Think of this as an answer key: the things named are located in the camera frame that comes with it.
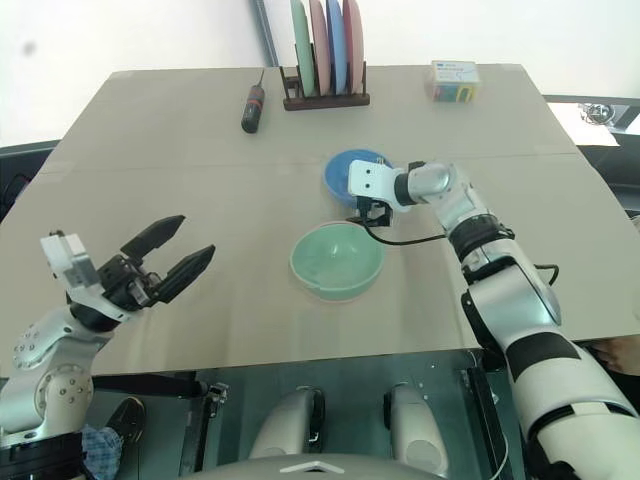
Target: small box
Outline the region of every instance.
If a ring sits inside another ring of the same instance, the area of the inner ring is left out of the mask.
[[[434,60],[433,99],[437,102],[468,103],[480,86],[475,62]]]

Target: blue plate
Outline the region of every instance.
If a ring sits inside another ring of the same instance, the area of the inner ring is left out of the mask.
[[[385,165],[393,165],[384,155],[372,152],[371,150],[347,150],[339,153],[327,163],[324,168],[324,184],[340,203],[349,208],[356,208],[356,198],[347,189],[349,183],[349,165],[354,160],[364,160],[365,162],[377,163],[378,159],[384,160]]]
[[[347,42],[344,34],[344,20],[338,0],[327,0],[326,5],[333,83],[336,87],[336,95],[339,95],[344,93],[347,86]]]

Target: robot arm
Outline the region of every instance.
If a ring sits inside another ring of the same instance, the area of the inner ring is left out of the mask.
[[[555,294],[455,166],[418,163],[404,171],[354,161],[349,192],[400,212],[433,206],[468,283],[461,301],[478,343],[505,357],[534,476],[637,478],[638,414],[591,355],[560,332]]]
[[[0,478],[75,478],[82,472],[79,430],[93,395],[91,364],[122,322],[157,302],[169,303],[213,256],[213,245],[173,267],[164,279],[143,257],[176,233],[185,217],[155,222],[96,271],[77,235],[41,240],[68,305],[20,337],[10,380],[0,393]]]

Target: table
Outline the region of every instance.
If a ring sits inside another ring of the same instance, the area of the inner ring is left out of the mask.
[[[0,227],[3,335],[60,305],[38,239],[80,234],[96,265],[152,221],[187,220],[148,256],[164,274],[214,243],[208,270],[170,305],[118,328],[94,373],[140,373],[477,346],[459,307],[465,285],[450,246],[388,247],[362,297],[333,305],[293,279],[295,241],[352,212],[321,176],[332,155],[370,148],[402,165],[455,161],[535,262],[561,267],[563,330],[574,339],[640,332],[640,236],[570,142],[521,67],[482,65],[469,105],[436,104],[427,67],[368,69],[369,107],[285,112],[265,74],[256,135],[239,126],[259,69],[114,74]],[[429,207],[397,215],[389,238],[439,232]]]

